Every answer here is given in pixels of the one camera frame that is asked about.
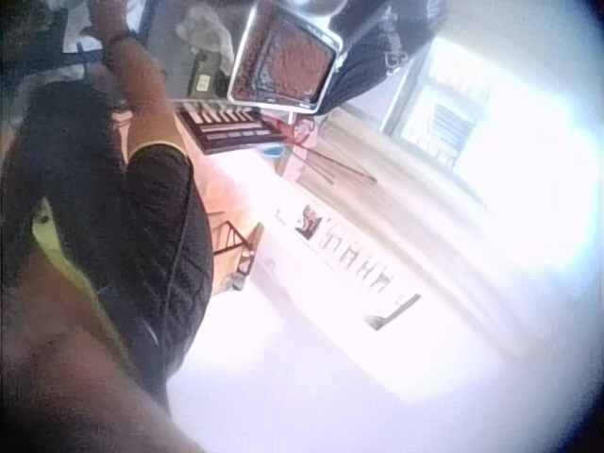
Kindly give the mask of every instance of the white wall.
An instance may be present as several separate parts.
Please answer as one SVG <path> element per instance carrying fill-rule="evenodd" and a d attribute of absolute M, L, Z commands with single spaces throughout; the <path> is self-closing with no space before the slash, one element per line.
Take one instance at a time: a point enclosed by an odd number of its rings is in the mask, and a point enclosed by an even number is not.
<path fill-rule="evenodd" d="M 347 104 L 368 115 L 373 120 L 372 124 L 379 127 L 388 119 L 405 73 L 404 70 L 401 70 L 391 75 L 368 92 L 350 99 Z"/>

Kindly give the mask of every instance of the black strap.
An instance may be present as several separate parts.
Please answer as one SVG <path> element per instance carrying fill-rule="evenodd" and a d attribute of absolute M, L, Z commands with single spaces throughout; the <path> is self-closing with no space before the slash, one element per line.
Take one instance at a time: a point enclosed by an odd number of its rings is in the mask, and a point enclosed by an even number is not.
<path fill-rule="evenodd" d="M 105 66 L 107 66 L 108 68 L 111 69 L 111 49 L 115 46 L 115 44 L 122 42 L 123 40 L 127 40 L 129 38 L 132 38 L 134 40 L 136 40 L 137 42 L 139 42 L 139 35 L 136 34 L 136 32 L 132 31 L 132 30 L 124 30 L 120 33 L 118 33 L 117 35 L 115 35 L 113 38 L 111 38 L 107 44 L 104 45 L 103 47 L 103 63 L 105 64 Z"/>

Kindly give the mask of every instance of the person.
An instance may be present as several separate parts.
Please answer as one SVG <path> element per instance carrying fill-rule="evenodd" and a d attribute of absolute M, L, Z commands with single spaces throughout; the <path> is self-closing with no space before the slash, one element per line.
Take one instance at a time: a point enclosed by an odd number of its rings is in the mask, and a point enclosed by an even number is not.
<path fill-rule="evenodd" d="M 89 9 L 132 110 L 127 164 L 103 94 L 32 95 L 2 169 L 2 451 L 200 451 L 166 381 L 210 299 L 208 216 L 126 2 Z"/>

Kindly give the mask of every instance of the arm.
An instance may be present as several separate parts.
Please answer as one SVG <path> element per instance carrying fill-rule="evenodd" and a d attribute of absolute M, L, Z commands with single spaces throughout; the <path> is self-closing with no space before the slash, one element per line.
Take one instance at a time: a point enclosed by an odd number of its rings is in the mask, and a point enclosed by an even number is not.
<path fill-rule="evenodd" d="M 110 69 L 118 78 L 132 108 L 128 131 L 128 156 L 141 145 L 168 142 L 184 151 L 172 105 L 163 80 L 149 53 L 134 39 L 124 39 L 108 48 L 110 41 L 127 30 L 126 1 L 90 1 L 92 32 L 105 48 Z"/>

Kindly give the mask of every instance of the wall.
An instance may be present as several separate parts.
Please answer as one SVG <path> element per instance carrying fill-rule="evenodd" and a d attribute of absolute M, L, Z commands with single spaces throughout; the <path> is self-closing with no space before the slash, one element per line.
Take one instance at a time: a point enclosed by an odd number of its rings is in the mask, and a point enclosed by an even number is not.
<path fill-rule="evenodd" d="M 347 106 L 351 106 L 353 108 L 351 112 L 354 113 L 355 109 L 359 110 L 362 112 L 362 120 L 365 120 L 375 128 L 381 128 L 388 120 L 390 110 L 398 97 L 405 74 L 406 71 L 402 70 L 388 77 L 368 92 L 350 99 L 344 104 L 344 109 Z"/>

